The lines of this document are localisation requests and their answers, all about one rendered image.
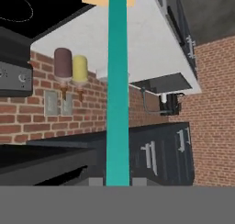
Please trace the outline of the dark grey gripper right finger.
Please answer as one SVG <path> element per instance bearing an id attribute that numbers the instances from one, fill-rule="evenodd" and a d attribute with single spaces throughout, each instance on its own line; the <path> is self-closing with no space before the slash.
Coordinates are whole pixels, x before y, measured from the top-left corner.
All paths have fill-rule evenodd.
<path id="1" fill-rule="evenodd" d="M 160 184 L 160 179 L 147 168 L 131 168 L 130 183 L 132 186 L 154 186 Z"/>

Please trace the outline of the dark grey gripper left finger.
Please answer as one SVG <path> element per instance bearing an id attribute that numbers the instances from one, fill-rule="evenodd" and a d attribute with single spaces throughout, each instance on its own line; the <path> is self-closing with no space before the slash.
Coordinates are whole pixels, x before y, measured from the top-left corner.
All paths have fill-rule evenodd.
<path id="1" fill-rule="evenodd" d="M 100 166 L 84 168 L 80 174 L 66 181 L 63 185 L 103 186 L 105 184 L 106 169 Z"/>

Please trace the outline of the teal spatula with tan head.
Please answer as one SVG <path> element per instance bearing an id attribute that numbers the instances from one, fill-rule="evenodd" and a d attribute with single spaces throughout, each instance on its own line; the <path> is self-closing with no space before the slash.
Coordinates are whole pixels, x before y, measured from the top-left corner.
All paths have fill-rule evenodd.
<path id="1" fill-rule="evenodd" d="M 108 7 L 106 186 L 129 186 L 127 7 L 135 0 L 82 0 Z"/>

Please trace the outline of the dark grey tap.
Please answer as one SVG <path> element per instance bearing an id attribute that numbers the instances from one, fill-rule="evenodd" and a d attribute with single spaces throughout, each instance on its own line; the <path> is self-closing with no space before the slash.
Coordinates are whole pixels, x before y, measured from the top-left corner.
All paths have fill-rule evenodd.
<path id="1" fill-rule="evenodd" d="M 159 105 L 157 106 L 157 108 L 149 109 L 147 105 L 146 89 L 142 87 L 140 89 L 140 92 L 143 100 L 143 109 L 148 114 L 161 116 L 177 116 L 182 110 L 182 103 L 178 100 L 178 97 L 184 96 L 184 93 L 161 93 L 158 96 Z"/>

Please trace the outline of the dark grey sink basin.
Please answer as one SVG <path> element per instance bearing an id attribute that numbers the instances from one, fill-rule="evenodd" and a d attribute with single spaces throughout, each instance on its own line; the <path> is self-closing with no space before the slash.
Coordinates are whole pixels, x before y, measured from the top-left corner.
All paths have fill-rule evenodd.
<path id="1" fill-rule="evenodd" d="M 192 88 L 192 86 L 180 73 L 142 80 L 134 82 L 132 83 L 132 85 L 135 85 L 139 88 L 144 87 L 146 90 L 151 91 L 155 94 L 168 93 Z"/>

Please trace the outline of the yellow dispenser bottle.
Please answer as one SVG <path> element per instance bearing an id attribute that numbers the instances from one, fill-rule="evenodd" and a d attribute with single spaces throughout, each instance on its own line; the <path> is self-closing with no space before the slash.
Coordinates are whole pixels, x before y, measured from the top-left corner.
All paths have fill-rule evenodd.
<path id="1" fill-rule="evenodd" d="M 83 86 L 88 82 L 88 61 L 83 55 L 73 57 L 73 84 L 76 86 L 79 100 L 83 101 Z"/>

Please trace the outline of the brown dispenser bottle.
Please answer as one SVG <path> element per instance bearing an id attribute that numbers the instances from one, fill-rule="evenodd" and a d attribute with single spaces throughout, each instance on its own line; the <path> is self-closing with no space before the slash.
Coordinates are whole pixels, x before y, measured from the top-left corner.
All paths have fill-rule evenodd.
<path id="1" fill-rule="evenodd" d="M 62 99 L 66 99 L 68 83 L 73 76 L 72 52 L 66 48 L 57 48 L 54 51 L 54 78 L 60 83 Z"/>

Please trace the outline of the dark grey cooker control panel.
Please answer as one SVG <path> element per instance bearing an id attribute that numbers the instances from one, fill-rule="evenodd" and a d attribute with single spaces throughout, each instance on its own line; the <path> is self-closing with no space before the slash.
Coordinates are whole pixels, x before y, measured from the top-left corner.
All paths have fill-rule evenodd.
<path id="1" fill-rule="evenodd" d="M 31 39 L 0 27 L 0 97 L 33 94 L 33 67 L 29 63 Z"/>

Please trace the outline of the dark base cupboard run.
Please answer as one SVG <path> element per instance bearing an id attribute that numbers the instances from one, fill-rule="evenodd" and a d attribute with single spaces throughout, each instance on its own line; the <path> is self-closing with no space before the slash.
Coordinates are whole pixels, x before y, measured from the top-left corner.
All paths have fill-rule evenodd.
<path id="1" fill-rule="evenodd" d="M 235 36 L 235 0 L 157 0 L 190 64 L 195 46 Z"/>

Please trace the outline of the black hob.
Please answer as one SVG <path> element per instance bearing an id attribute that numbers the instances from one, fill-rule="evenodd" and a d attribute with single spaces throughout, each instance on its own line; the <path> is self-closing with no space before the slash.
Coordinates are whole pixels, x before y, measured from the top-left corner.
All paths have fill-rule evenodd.
<path id="1" fill-rule="evenodd" d="M 0 0 L 0 27 L 37 40 L 92 8 L 82 0 Z"/>

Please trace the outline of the grey wall socket plate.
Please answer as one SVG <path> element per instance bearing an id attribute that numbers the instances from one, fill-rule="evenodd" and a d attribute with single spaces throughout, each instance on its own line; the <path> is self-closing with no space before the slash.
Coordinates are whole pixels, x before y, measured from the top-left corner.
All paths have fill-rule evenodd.
<path id="1" fill-rule="evenodd" d="M 71 116 L 73 114 L 73 96 L 71 94 L 66 95 L 66 99 L 62 100 L 61 115 Z"/>
<path id="2" fill-rule="evenodd" d="M 58 96 L 54 91 L 44 91 L 44 115 L 46 117 L 58 115 Z"/>

